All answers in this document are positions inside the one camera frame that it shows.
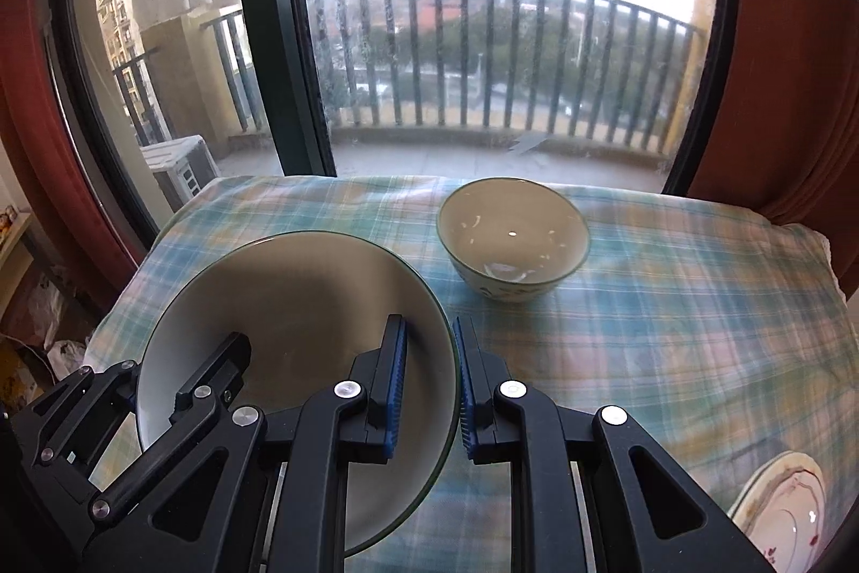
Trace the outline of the floral ceramic bowl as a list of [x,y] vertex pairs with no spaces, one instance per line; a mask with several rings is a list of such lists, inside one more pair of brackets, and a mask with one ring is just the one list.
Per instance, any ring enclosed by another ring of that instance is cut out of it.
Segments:
[[515,177],[473,180],[450,193],[437,236],[472,291],[513,304],[554,291],[591,247],[587,221],[567,197]]
[[345,378],[356,355],[380,345],[392,314],[407,324],[401,429],[387,464],[351,468],[346,501],[346,551],[374,546],[440,476],[460,400],[441,304],[417,272],[371,241],[330,231],[278,234],[239,247],[182,286],[145,346],[141,446],[168,430],[176,391],[232,331],[252,346],[237,400],[274,413]]

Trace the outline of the red patterned white plate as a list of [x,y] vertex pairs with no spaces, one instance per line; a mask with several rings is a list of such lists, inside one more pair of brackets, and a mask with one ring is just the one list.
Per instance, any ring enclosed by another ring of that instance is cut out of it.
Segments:
[[812,490],[811,477],[782,481],[761,505],[753,519],[734,524],[776,571],[807,571],[821,550],[826,519],[826,502]]

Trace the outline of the beaded yellow floral plate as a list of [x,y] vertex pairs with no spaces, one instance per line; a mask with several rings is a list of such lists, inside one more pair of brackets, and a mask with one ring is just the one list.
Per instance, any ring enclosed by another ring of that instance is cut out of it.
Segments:
[[737,499],[728,509],[728,516],[736,522],[753,519],[757,512],[763,507],[763,499],[782,481],[789,480],[799,473],[806,473],[811,477],[812,490],[820,497],[820,501],[826,501],[826,480],[820,464],[811,455],[799,451],[783,451],[766,461],[763,466],[757,468],[740,490]]

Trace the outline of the left red curtain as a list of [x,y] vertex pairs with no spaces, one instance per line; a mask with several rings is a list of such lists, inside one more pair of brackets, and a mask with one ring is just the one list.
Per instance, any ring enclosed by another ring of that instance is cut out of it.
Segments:
[[71,279],[111,310],[137,259],[96,202],[61,117],[43,28],[47,0],[2,0],[2,141],[14,176]]

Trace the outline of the red curtain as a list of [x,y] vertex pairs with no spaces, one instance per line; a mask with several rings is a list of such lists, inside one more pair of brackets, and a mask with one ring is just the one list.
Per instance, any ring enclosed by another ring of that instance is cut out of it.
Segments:
[[725,89],[690,197],[802,224],[857,291],[857,0],[738,0]]
[[96,202],[61,117],[43,28],[47,0],[2,0],[2,141],[14,176],[71,279],[111,310],[137,259]]

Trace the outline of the wooden side shelf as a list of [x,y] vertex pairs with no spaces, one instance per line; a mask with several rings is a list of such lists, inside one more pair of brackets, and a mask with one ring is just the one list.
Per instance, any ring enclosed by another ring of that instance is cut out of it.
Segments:
[[32,265],[33,257],[26,248],[32,222],[31,212],[20,212],[3,233],[0,251],[0,317],[4,316],[20,281]]

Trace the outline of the plaid tablecloth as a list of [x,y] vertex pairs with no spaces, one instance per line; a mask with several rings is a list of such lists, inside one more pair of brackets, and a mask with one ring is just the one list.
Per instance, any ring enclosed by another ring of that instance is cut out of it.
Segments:
[[574,409],[624,407],[722,506],[775,456],[811,456],[820,532],[836,534],[857,496],[857,336],[824,236],[735,206],[571,186],[585,265],[508,306],[470,291],[438,240],[454,189],[431,176],[216,180],[166,224],[84,359],[139,358],[180,288],[242,244],[342,231],[405,259],[520,380]]

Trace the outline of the white air conditioner unit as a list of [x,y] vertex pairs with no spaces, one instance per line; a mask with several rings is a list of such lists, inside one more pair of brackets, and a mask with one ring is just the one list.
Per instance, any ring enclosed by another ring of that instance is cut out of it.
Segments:
[[178,212],[211,180],[221,176],[201,135],[150,144],[141,148],[141,152],[173,212]]

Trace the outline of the balcony railing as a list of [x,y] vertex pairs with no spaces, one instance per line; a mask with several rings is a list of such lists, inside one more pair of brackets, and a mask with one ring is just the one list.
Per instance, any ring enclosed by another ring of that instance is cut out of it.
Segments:
[[699,26],[624,0],[309,0],[336,128],[537,132],[664,156]]

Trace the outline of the right red curtain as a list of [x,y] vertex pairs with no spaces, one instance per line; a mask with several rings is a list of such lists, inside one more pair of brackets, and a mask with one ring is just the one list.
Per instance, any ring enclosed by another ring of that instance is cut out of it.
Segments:
[[725,89],[690,197],[802,224],[857,291],[857,0],[738,0]]

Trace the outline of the black window frame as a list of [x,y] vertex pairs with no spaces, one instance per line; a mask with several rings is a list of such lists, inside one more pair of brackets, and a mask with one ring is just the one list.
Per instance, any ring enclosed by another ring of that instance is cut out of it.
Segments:
[[664,156],[584,138],[462,128],[336,128],[326,119],[309,0],[240,0],[142,31],[133,0],[48,0],[49,68],[96,202],[141,256],[173,214],[141,148],[201,135],[221,176],[518,176],[683,191],[702,139],[722,0],[624,0],[699,26],[695,93]]

